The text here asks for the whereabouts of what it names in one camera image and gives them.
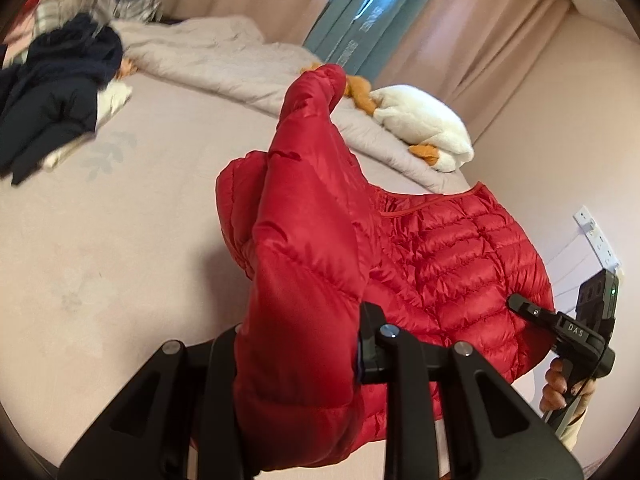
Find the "right hand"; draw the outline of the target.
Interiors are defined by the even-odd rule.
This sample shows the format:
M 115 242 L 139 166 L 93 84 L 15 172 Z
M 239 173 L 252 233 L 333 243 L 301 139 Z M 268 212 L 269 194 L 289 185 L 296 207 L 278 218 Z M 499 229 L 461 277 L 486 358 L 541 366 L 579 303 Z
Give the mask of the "right hand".
M 544 374 L 544 388 L 542 388 L 539 408 L 543 413 L 560 410 L 566 407 L 566 396 L 577 396 L 579 401 L 574 411 L 574 417 L 580 417 L 587 411 L 588 404 L 596 392 L 597 382 L 589 379 L 588 382 L 580 382 L 570 388 L 563 375 L 563 361 L 555 358 L 551 361 L 546 374 Z

